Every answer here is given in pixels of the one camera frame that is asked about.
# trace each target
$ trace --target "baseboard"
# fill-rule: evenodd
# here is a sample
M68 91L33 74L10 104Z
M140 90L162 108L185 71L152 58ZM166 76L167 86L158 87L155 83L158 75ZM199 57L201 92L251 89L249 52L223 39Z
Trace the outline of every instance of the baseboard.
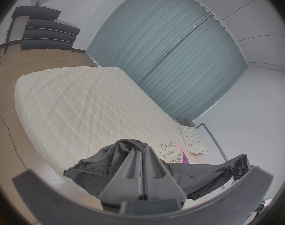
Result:
M77 52L77 53L85 53L86 50L78 49L78 48L72 48L72 52Z
M8 42L8 46L12 46L12 45L16 45L16 44L21 44L21 39ZM2 49L4 47L5 47L5 43L0 44L0 49Z

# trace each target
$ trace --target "purple cloth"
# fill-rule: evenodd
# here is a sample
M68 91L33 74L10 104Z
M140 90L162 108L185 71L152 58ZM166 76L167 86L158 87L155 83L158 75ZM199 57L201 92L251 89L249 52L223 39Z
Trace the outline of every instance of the purple cloth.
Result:
M189 164L187 157L183 153L183 164Z

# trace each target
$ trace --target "black garment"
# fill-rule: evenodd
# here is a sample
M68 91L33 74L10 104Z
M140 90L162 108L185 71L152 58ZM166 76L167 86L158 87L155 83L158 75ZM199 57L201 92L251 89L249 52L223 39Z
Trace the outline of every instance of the black garment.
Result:
M89 194L99 197L103 189L118 171L133 147L144 154L146 143L121 139L100 149L88 159L81 159L75 166L64 171ZM240 171L248 171L247 155L239 155L221 165L166 163L161 160L188 198L196 200L219 188Z

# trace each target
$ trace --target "curtain fold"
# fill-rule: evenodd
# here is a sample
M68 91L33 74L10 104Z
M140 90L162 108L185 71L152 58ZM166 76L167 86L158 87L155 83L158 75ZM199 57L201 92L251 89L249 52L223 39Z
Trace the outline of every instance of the curtain fold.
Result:
M86 53L121 68L173 119L197 118L247 68L225 28L194 0L126 0Z

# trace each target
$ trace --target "tiled floor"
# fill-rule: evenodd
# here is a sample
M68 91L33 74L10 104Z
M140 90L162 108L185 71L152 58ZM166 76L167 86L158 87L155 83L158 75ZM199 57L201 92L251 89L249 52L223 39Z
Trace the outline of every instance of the tiled floor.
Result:
M0 116L9 127L15 144L14 147L9 138L8 129L0 119L0 186L5 196L31 224L36 222L12 183L13 177L25 171L26 168L31 168L68 197L88 206L102 209L98 200L74 183L68 183L62 179L40 157L25 134L14 106L15 83L22 75L51 68L96 66L96 64L86 54L51 49L21 51L20 45L8 47L5 55L2 49L0 55L2 57L0 58L0 62L2 61L0 66Z

